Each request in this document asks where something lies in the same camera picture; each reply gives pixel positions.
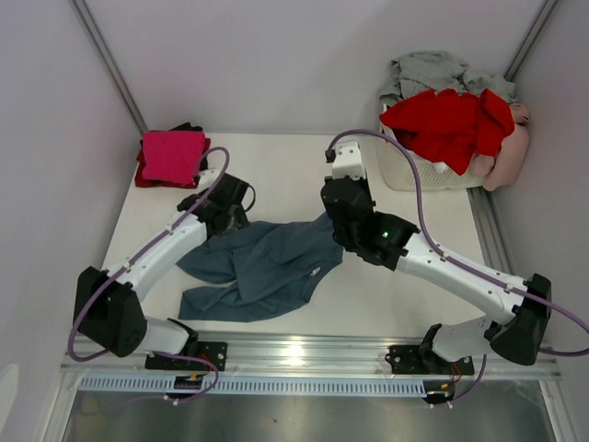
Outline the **blue grey t shirt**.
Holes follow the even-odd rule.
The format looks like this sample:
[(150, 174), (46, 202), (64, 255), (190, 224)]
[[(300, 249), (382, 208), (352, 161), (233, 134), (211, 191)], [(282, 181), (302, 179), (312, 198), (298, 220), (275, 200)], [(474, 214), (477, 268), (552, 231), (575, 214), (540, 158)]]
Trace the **blue grey t shirt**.
[(182, 293), (181, 320), (254, 322), (304, 307), (342, 263), (327, 214), (309, 222), (256, 221), (213, 237), (177, 266), (205, 283)]

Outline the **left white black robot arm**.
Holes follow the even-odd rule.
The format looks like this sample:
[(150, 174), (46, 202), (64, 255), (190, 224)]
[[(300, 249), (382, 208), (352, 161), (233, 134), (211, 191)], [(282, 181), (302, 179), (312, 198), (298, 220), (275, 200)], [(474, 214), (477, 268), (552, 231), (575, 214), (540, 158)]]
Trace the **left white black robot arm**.
[(158, 280), (208, 239), (248, 225), (244, 197), (251, 185), (230, 174), (201, 180), (165, 227), (138, 251), (106, 269), (86, 268), (77, 279), (73, 333), (104, 353), (165, 353), (176, 368), (193, 366), (198, 334), (177, 320), (147, 317), (142, 302)]

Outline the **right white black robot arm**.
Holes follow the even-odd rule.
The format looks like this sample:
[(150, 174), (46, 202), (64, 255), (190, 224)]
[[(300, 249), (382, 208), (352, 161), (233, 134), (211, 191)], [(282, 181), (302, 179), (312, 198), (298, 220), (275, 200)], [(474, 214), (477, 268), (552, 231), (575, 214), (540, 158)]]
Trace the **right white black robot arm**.
[(377, 212), (364, 179), (327, 178), (320, 197), (334, 240), (348, 252), (421, 278), (482, 311), (474, 320), (430, 327), (417, 348), (426, 373), (446, 374), (466, 356), (489, 353), (520, 366), (536, 363), (550, 318), (549, 279), (534, 274), (525, 280), (444, 253), (416, 225)]

